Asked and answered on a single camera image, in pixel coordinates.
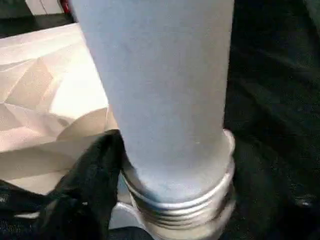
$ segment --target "metal threaded base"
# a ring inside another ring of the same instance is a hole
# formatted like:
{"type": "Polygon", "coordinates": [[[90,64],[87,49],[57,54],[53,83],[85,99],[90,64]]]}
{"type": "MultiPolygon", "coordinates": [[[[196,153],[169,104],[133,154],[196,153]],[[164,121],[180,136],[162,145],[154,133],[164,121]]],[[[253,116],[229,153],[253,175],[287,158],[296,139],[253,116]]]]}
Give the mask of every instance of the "metal threaded base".
{"type": "Polygon", "coordinates": [[[139,192],[123,174],[132,204],[154,237],[163,240],[215,240],[220,237],[236,204],[232,185],[235,164],[231,157],[234,139],[229,131],[224,133],[230,143],[228,168],[219,183],[198,198],[178,203],[157,202],[139,192]]]}

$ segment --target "crumpled white paper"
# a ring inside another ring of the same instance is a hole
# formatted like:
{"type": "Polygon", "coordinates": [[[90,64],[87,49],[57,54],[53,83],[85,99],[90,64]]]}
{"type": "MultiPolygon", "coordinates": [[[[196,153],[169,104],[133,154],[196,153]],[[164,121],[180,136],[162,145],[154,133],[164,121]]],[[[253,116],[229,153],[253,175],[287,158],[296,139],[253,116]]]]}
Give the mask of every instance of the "crumpled white paper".
{"type": "Polygon", "coordinates": [[[107,110],[77,24],[0,39],[1,179],[68,168],[108,129],[107,110]]]}

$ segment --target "black cloth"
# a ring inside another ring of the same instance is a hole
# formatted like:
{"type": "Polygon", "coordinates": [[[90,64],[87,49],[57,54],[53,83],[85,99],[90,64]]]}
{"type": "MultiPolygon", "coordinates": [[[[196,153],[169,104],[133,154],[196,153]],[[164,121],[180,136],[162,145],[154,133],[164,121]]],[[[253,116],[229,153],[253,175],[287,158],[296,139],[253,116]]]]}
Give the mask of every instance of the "black cloth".
{"type": "Polygon", "coordinates": [[[319,1],[235,1],[224,125],[236,138],[237,208],[222,239],[320,239],[320,15],[311,5],[319,1]]]}
{"type": "Polygon", "coordinates": [[[119,131],[111,130],[47,196],[0,181],[0,240],[152,240],[136,227],[108,231],[124,153],[119,131]],[[17,216],[37,212],[35,219],[17,216]]]}

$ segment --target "white surface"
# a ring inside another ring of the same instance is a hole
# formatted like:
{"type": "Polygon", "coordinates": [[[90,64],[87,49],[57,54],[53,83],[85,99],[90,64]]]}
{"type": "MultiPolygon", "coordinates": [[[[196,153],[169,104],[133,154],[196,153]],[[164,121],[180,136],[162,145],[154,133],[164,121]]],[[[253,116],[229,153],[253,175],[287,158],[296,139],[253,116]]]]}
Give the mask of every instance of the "white surface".
{"type": "Polygon", "coordinates": [[[25,0],[25,3],[33,15],[46,14],[45,8],[42,6],[40,0],[25,0]]]}
{"type": "Polygon", "coordinates": [[[68,170],[56,171],[43,175],[13,179],[8,182],[34,193],[47,194],[67,172],[68,170]]]}

